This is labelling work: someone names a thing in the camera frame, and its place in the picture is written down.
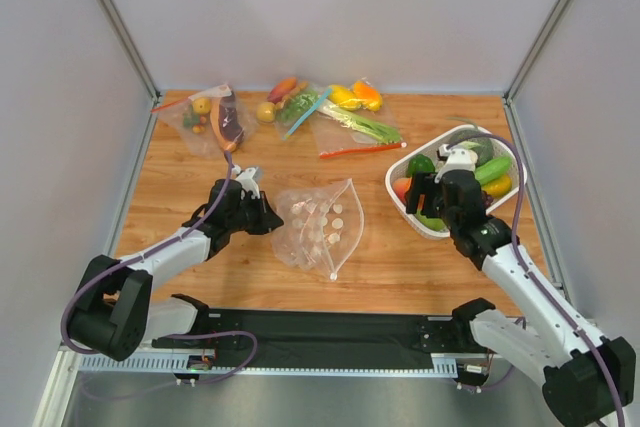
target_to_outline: perforated metal strip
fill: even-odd
[[[229,368],[212,368],[202,371],[187,367],[189,354],[135,353],[123,362],[116,362],[103,355],[87,356],[79,368],[81,372],[138,372],[171,374],[221,374]],[[242,374],[253,375],[304,375],[304,376],[352,376],[352,377],[432,377],[455,378],[458,375],[453,358],[433,358],[433,369],[273,369],[248,367]]]

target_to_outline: bowl of vegetables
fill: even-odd
[[[385,186],[400,215],[413,229],[428,239],[440,240],[449,237],[449,230],[440,219],[428,219],[420,214],[405,212],[405,195],[411,186],[411,176],[416,172],[437,172],[442,163],[438,162],[438,148],[468,138],[474,132],[488,130],[474,125],[460,125],[424,144],[393,164],[385,177]],[[487,138],[463,142],[463,147],[472,152],[476,159],[474,175],[480,182],[487,206],[487,213],[497,209],[518,192],[518,167],[511,151],[501,142]],[[527,170],[524,170],[527,181]]]

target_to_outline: white plastic container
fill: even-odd
[[[422,225],[420,223],[420,221],[418,221],[418,219],[416,219],[413,215],[407,215],[406,212],[405,212],[404,204],[400,201],[400,199],[398,199],[396,194],[393,192],[393,189],[392,189],[393,182],[395,180],[401,178],[401,177],[406,177],[407,167],[409,166],[409,161],[411,160],[411,158],[414,155],[417,155],[417,154],[426,155],[427,157],[430,157],[431,160],[433,160],[434,163],[435,163],[435,160],[438,157],[437,156],[438,147],[440,147],[442,144],[446,144],[448,139],[449,139],[449,137],[451,137],[451,135],[453,135],[455,132],[457,132],[459,130],[473,129],[473,128],[474,128],[474,126],[473,125],[469,125],[469,124],[460,125],[458,127],[455,127],[453,129],[451,129],[449,132],[446,132],[446,133],[442,134],[440,137],[437,137],[437,138],[433,139],[431,142],[429,142],[427,144],[424,144],[422,147],[420,147],[420,148],[414,150],[413,152],[411,152],[410,154],[404,156],[398,162],[393,164],[389,168],[389,170],[387,170],[387,175],[385,177],[385,185],[387,187],[387,192],[389,192],[389,196],[391,197],[391,201],[393,202],[393,204],[398,209],[398,212],[400,212],[400,215],[402,215],[402,217],[404,217],[404,219],[409,223],[409,225],[411,227],[413,227],[413,229],[416,232],[418,232],[420,235],[422,235],[423,237],[425,237],[427,239],[434,239],[434,240],[446,239],[447,237],[449,237],[449,230],[448,229],[444,229],[442,231],[436,231],[436,230],[428,229],[427,227]],[[481,132],[490,133],[488,130],[483,129],[482,127],[478,127],[478,129]],[[513,187],[511,188],[511,190],[509,191],[508,194],[506,194],[505,196],[503,196],[500,199],[496,200],[487,209],[487,212],[491,212],[492,210],[497,209],[502,204],[504,204],[507,200],[509,200],[511,197],[516,195],[516,193],[518,192],[518,180],[519,180],[518,166],[516,165],[515,158],[514,158],[513,154],[511,153],[511,151],[502,142],[498,142],[497,140],[494,140],[494,139],[491,139],[491,142],[493,143],[494,157],[498,157],[500,155],[509,155],[512,159],[514,159],[513,162],[511,163],[511,168],[507,172],[509,174],[509,177],[511,177],[511,181],[512,181]],[[527,169],[526,169],[526,167],[524,168],[524,181],[525,181],[525,183],[527,182]]]

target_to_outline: gray floor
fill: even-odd
[[[86,388],[103,396],[172,381],[166,374],[88,375],[83,376]],[[89,400],[76,389],[64,426],[555,425],[532,399],[531,386],[519,374],[498,391],[480,395],[457,391],[453,383],[435,379],[242,375],[217,385],[173,386],[119,402]]]

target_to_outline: wooden tabletop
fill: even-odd
[[[171,91],[164,100],[170,103],[189,94]],[[263,92],[238,96],[252,111],[265,99]],[[273,126],[262,125],[233,154],[236,164],[263,168],[260,187],[270,199],[283,189],[353,179],[365,213],[364,234],[337,281],[280,262],[268,235],[237,233],[220,254],[176,276],[154,298],[184,293],[225,308],[449,314],[468,300],[485,297],[505,314],[517,315],[504,292],[463,258],[450,239],[427,240],[413,231],[384,186],[385,173],[395,161],[459,125],[447,117],[467,117],[510,138],[500,98],[391,94],[385,96],[385,105],[392,109],[408,148],[321,160],[308,125],[286,142]],[[118,254],[136,252],[175,232],[206,202],[211,186],[225,172],[222,156],[210,160],[190,155],[178,134],[158,122]],[[494,214],[510,224],[514,205],[515,198]],[[545,269],[528,202],[521,219],[522,243]]]

